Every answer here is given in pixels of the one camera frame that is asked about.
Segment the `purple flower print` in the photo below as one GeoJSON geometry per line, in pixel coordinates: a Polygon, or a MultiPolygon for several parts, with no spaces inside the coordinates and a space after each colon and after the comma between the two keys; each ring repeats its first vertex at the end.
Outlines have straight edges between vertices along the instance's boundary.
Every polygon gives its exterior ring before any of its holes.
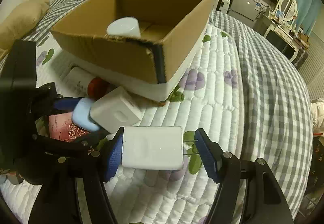
{"type": "Polygon", "coordinates": [[[206,218],[207,218],[207,216],[202,217],[202,218],[198,221],[198,224],[204,224],[206,218]]]}
{"type": "Polygon", "coordinates": [[[238,73],[235,69],[224,72],[224,81],[228,85],[231,85],[233,89],[238,87],[238,73]]]}
{"type": "Polygon", "coordinates": [[[205,75],[196,69],[186,71],[179,82],[185,90],[199,90],[206,85],[205,75]]]}
{"type": "Polygon", "coordinates": [[[37,58],[37,60],[36,60],[36,66],[39,66],[42,62],[43,62],[43,60],[45,60],[45,58],[46,58],[46,55],[47,55],[47,51],[43,51],[39,56],[38,56],[38,58],[37,58]]]}

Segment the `vanity table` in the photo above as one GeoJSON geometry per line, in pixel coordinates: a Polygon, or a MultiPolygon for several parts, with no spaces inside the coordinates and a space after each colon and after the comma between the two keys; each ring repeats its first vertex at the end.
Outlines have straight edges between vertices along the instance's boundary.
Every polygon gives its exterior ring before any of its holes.
{"type": "Polygon", "coordinates": [[[288,46],[290,46],[294,50],[293,55],[289,58],[289,61],[292,62],[296,58],[298,51],[301,48],[300,45],[295,41],[295,39],[290,36],[289,33],[286,32],[275,20],[269,19],[264,14],[259,24],[259,28],[255,28],[254,30],[268,39],[270,43],[272,43],[283,54],[287,49],[290,49],[288,46]],[[271,35],[272,32],[279,36],[280,39],[283,40],[286,44],[284,44],[283,42],[273,42],[275,38],[273,37],[273,35],[271,35]]]}
{"type": "Polygon", "coordinates": [[[271,13],[268,9],[253,28],[281,51],[290,62],[297,57],[301,48],[294,37],[289,34],[297,14],[296,0],[279,0],[275,11],[271,13]]]}

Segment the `white bar soap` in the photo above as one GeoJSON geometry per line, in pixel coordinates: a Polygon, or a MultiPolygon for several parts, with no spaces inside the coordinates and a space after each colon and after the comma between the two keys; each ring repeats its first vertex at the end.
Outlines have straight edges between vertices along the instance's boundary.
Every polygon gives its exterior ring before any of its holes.
{"type": "Polygon", "coordinates": [[[182,169],[182,127],[125,127],[121,164],[136,169],[182,169]]]}
{"type": "Polygon", "coordinates": [[[127,91],[120,86],[91,106],[90,117],[114,134],[121,126],[130,126],[140,121],[142,113],[127,91]]]}

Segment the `gray checkered bedsheet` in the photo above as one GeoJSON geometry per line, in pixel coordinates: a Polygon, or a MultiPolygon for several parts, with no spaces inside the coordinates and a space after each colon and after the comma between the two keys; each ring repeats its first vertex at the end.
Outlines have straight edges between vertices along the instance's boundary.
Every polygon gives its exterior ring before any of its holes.
{"type": "Polygon", "coordinates": [[[296,216],[312,158],[312,118],[306,84],[270,42],[235,18],[213,11],[209,23],[233,37],[244,88],[241,157],[264,157],[296,216]]]}

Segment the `blue gripper pad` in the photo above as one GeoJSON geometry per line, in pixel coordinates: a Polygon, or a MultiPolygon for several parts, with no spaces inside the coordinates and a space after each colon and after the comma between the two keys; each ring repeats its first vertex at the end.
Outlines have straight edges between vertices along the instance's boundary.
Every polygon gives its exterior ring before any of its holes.
{"type": "Polygon", "coordinates": [[[222,166],[221,158],[219,157],[219,159],[216,160],[216,158],[212,154],[212,152],[219,151],[217,150],[217,147],[219,147],[219,145],[217,143],[211,142],[204,129],[201,128],[196,130],[195,140],[197,140],[195,142],[195,145],[208,177],[213,179],[215,183],[220,183],[221,179],[218,170],[222,166]]]}
{"type": "Polygon", "coordinates": [[[82,99],[82,97],[74,98],[74,97],[64,97],[56,100],[53,103],[53,107],[57,110],[67,110],[73,111],[77,106],[78,102],[82,99]]]}
{"type": "Polygon", "coordinates": [[[122,132],[119,136],[115,135],[115,137],[118,137],[118,139],[111,153],[108,156],[108,161],[107,161],[108,170],[106,171],[106,179],[108,181],[110,181],[110,179],[116,175],[118,166],[122,162],[123,135],[124,132],[122,132]]]}

